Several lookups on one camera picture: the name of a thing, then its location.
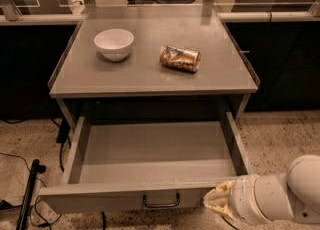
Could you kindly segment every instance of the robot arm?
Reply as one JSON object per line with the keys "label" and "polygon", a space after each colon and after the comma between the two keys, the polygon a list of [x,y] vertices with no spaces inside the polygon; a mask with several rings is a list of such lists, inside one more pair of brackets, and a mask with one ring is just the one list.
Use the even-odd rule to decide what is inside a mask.
{"label": "robot arm", "polygon": [[284,173],[226,181],[204,197],[204,205],[249,225],[273,220],[320,224],[320,157],[298,157]]}

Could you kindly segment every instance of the black pole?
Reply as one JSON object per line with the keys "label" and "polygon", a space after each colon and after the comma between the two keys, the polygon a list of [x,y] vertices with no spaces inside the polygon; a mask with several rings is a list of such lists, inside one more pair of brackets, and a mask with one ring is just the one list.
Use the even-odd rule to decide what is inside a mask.
{"label": "black pole", "polygon": [[19,215],[18,224],[16,228],[17,230],[25,229],[25,224],[28,217],[28,210],[29,210],[29,206],[32,198],[34,184],[36,182],[37,173],[40,172],[39,167],[40,167],[39,160],[38,159],[33,160],[29,179],[28,179],[28,184],[26,187],[26,191],[23,197],[23,202],[20,210],[20,215]]}

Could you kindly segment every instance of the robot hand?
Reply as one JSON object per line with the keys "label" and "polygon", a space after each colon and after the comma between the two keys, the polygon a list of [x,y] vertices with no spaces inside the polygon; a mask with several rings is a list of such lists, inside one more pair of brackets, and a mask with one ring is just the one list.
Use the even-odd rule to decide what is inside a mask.
{"label": "robot hand", "polygon": [[273,220],[320,224],[320,157],[298,157],[285,173],[226,181],[206,194],[204,205],[249,225]]}

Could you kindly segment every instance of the floor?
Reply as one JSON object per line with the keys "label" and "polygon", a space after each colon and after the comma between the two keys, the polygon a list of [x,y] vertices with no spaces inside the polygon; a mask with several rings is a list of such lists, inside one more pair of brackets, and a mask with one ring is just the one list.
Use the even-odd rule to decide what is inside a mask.
{"label": "floor", "polygon": [[[125,0],[97,0],[99,5],[122,4]],[[297,156],[320,155],[320,111],[251,112],[245,113],[238,124],[240,135],[248,152],[249,161],[257,174],[266,175],[286,170]],[[29,167],[34,159],[46,166],[39,178],[47,185],[60,183],[62,171],[59,164],[60,144],[56,143],[58,127],[51,120],[28,120],[9,124],[0,121],[0,151],[25,158]],[[63,150],[63,164],[69,148]],[[21,158],[0,154],[0,197],[11,199],[24,194],[29,172]],[[37,190],[42,185],[37,181]],[[45,203],[37,209],[47,221],[54,222],[56,215]],[[0,229],[16,228],[19,210],[0,213]],[[44,223],[33,209],[26,229],[39,229],[34,225]],[[106,229],[109,230],[169,230],[169,229],[232,229],[222,218],[203,206],[189,209],[160,211],[105,212]],[[299,225],[277,221],[269,225],[248,226],[233,222],[238,229],[320,229],[320,226]],[[51,229],[103,229],[101,213],[62,215]]]}

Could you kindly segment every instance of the can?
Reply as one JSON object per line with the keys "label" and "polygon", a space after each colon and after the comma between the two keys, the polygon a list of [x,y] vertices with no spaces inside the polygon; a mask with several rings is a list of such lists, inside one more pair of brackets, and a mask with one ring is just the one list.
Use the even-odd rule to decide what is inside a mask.
{"label": "can", "polygon": [[162,46],[160,62],[165,66],[195,73],[200,64],[200,52],[179,49],[170,45]]}

